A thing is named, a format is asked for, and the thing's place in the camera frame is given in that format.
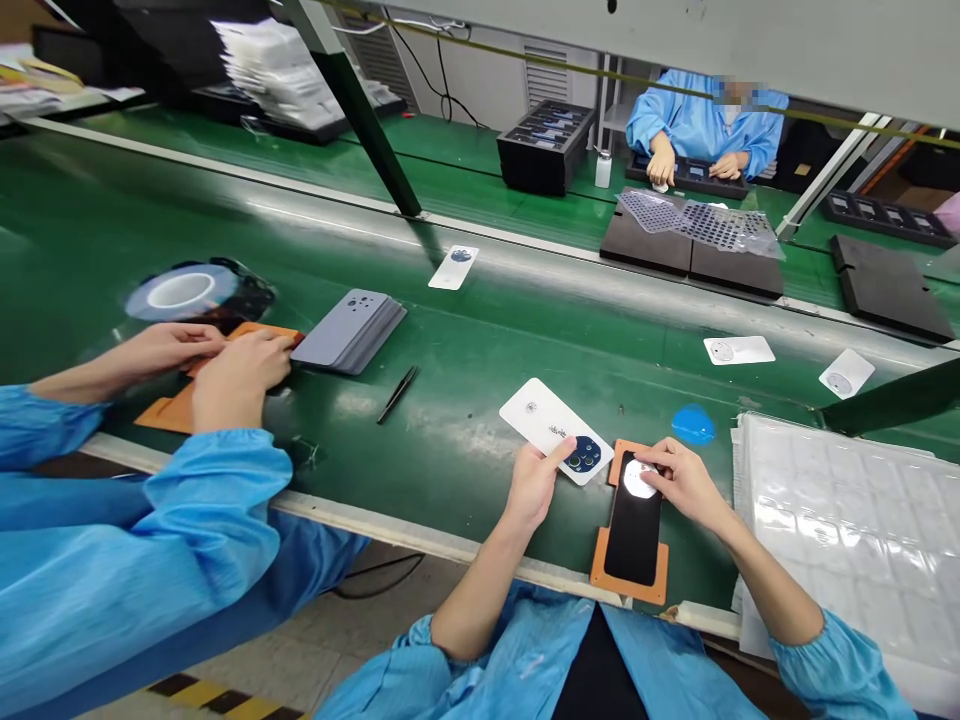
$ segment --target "black cable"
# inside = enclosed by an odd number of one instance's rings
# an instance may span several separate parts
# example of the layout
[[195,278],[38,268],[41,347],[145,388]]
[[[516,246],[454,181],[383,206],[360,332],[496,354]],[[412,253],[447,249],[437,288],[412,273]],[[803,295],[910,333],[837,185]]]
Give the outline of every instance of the black cable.
[[[473,120],[473,124],[474,124],[474,125],[476,125],[476,126],[477,126],[478,128],[480,128],[481,130],[489,130],[490,127],[489,127],[488,125],[484,125],[482,122],[480,122],[479,120],[477,120],[477,119],[473,116],[473,113],[471,113],[469,110],[467,110],[466,106],[465,106],[462,102],[460,102],[459,100],[457,100],[457,98],[455,98],[455,97],[453,97],[452,95],[450,95],[450,92],[449,92],[450,89],[449,89],[449,87],[446,86],[447,72],[446,72],[446,68],[445,68],[444,65],[443,65],[443,54],[440,53],[440,45],[439,45],[439,42],[440,42],[440,41],[439,41],[439,39],[437,40],[437,52],[440,54],[440,69],[441,69],[441,72],[443,72],[444,90],[446,90],[446,92],[440,92],[439,90],[437,90],[437,89],[433,86],[433,83],[430,82],[430,78],[427,77],[427,73],[424,71],[423,65],[420,64],[420,60],[417,59],[416,53],[413,52],[413,48],[410,47],[410,43],[408,43],[408,42],[407,42],[407,39],[406,39],[405,37],[403,37],[403,35],[400,33],[400,30],[399,30],[398,28],[394,27],[394,28],[393,28],[393,31],[397,34],[397,37],[400,38],[400,42],[402,42],[402,43],[403,43],[403,46],[404,46],[405,48],[407,48],[407,52],[410,53],[410,57],[412,57],[412,58],[413,58],[413,61],[417,64],[417,69],[420,70],[420,74],[423,75],[423,79],[426,81],[427,87],[430,88],[430,92],[432,92],[434,95],[436,95],[437,97],[440,98],[440,114],[443,115],[444,120],[446,120],[447,122],[450,122],[451,120],[453,120],[453,105],[452,105],[452,103],[456,103],[456,104],[459,105],[460,108],[467,114],[467,116],[469,116],[469,118],[470,118],[471,120]],[[443,111],[443,101],[444,101],[444,100],[447,100],[449,103],[451,103],[451,105],[450,105],[450,117],[447,117],[446,113],[444,113],[444,111]]]
[[[440,35],[437,34],[437,57],[440,59],[440,74],[443,76],[443,94],[445,97],[440,98],[440,115],[447,122],[453,120],[453,103],[451,102],[450,97],[450,86],[447,85],[447,69],[443,66],[443,50],[440,49]],[[447,114],[443,111],[443,101],[447,101],[447,107],[450,108],[450,116],[447,117]]]
[[392,565],[397,565],[398,563],[402,563],[406,560],[412,560],[413,558],[417,559],[417,561],[412,566],[410,566],[410,569],[407,570],[403,575],[401,575],[396,580],[385,585],[382,588],[377,588],[376,590],[371,590],[370,592],[354,594],[354,593],[344,592],[339,587],[335,587],[330,592],[332,592],[334,595],[336,595],[339,598],[343,598],[344,600],[369,600],[370,598],[375,598],[378,595],[383,595],[385,592],[389,592],[390,590],[393,590],[395,587],[397,587],[397,585],[399,585],[408,577],[413,575],[413,572],[418,567],[420,567],[420,563],[423,562],[423,558],[425,557],[426,555],[424,553],[413,553],[412,555],[406,555],[402,558],[397,558],[396,560],[389,560],[388,562],[380,563],[379,565],[374,565],[373,567],[369,567],[364,570],[358,570],[355,573],[350,573],[344,578],[344,580],[349,580],[350,578],[358,577],[360,575],[365,575],[367,573],[373,572],[374,570],[382,570],[383,568],[391,567]]

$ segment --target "floor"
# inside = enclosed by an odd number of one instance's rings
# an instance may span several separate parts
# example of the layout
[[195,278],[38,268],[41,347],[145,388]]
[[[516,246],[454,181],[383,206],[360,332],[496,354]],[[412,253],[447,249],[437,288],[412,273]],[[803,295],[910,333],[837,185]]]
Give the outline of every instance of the floor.
[[[371,543],[354,571],[410,554]],[[364,594],[403,575],[409,560],[345,581],[341,588]],[[274,630],[228,653],[184,670],[202,680],[255,695],[311,717],[323,701],[363,663],[387,649],[418,618],[433,612],[466,571],[466,566],[425,557],[413,574],[383,595],[344,600],[327,593]],[[81,720],[192,720],[221,717],[177,707],[165,698],[135,693],[81,716]]]

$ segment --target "gray film sheet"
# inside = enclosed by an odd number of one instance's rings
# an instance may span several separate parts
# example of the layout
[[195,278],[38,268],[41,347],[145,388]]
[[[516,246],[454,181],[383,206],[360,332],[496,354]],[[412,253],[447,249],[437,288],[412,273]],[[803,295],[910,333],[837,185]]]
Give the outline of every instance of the gray film sheet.
[[731,210],[697,200],[678,207],[649,190],[621,193],[617,199],[647,233],[673,231],[725,252],[748,252],[783,260],[776,233],[766,213]]
[[304,338],[291,359],[359,375],[406,314],[393,298],[355,288]]
[[672,202],[648,190],[620,193],[617,199],[648,233],[676,230],[688,224]]

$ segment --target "circular camera module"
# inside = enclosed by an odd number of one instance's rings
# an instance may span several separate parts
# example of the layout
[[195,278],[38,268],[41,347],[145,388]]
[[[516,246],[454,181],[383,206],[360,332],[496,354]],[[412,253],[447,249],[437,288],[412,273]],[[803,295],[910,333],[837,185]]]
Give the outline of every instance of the circular camera module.
[[657,469],[639,460],[631,460],[623,470],[623,485],[634,497],[646,499],[653,497],[657,491],[652,485],[640,479],[640,473],[644,472],[657,472]]
[[733,360],[733,348],[725,342],[715,342],[710,346],[710,352],[717,360]]
[[850,381],[840,373],[830,373],[827,375],[827,385],[829,385],[834,392],[840,393],[841,395],[849,395],[853,390]]
[[567,467],[574,472],[590,472],[599,462],[600,448],[596,441],[586,435],[577,435],[577,449],[567,458]]

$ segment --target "green conveyor belt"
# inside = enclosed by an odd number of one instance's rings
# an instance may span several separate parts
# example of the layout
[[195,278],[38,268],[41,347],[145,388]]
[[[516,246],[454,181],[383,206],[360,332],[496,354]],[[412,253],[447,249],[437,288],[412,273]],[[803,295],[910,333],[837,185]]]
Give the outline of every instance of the green conveyor belt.
[[[84,125],[387,199],[362,150],[347,141],[305,147],[191,116],[173,118],[145,110]],[[494,176],[420,158],[403,162],[430,210],[557,241],[567,237],[581,247],[597,246],[613,207],[580,195],[524,196]],[[497,411],[529,377],[541,378],[610,441],[653,442],[673,432],[680,408],[701,405],[717,427],[701,453],[729,497],[728,429],[736,415],[757,409],[815,424],[813,408],[833,397],[817,376],[828,356],[839,353],[838,333],[853,346],[874,344],[905,359],[880,367],[871,386],[938,352],[53,133],[0,142],[0,166],[0,298],[8,337],[18,344],[0,361],[0,382],[54,372],[134,332],[122,300],[144,277],[186,259],[242,261],[278,289],[280,303],[265,321],[304,331],[351,287],[389,293],[410,314],[369,368],[357,378],[296,373],[290,391],[269,400],[268,426],[293,451],[295,489],[476,541],[502,510],[519,443]],[[454,243],[481,248],[467,285],[456,293],[429,290],[438,248]],[[785,265],[796,268],[788,272],[790,294],[829,305],[838,288],[828,256],[800,247],[791,253],[802,259]],[[670,301],[671,312],[681,313],[671,320],[657,303],[673,294],[688,301]],[[682,314],[688,311],[699,314]],[[756,334],[749,331],[757,327],[776,363],[723,373],[709,363],[704,338],[721,328]],[[390,420],[376,426],[413,364],[421,367],[416,383]],[[180,385],[166,378],[133,393],[111,411],[106,430],[174,450],[182,438],[131,421]],[[875,437],[956,461],[958,418],[954,412]],[[311,447],[316,452],[308,462]],[[611,499],[611,488],[600,483],[586,489],[558,483],[528,554],[587,572]],[[670,507],[662,528],[671,547],[668,602],[727,607],[735,579],[727,556]]]

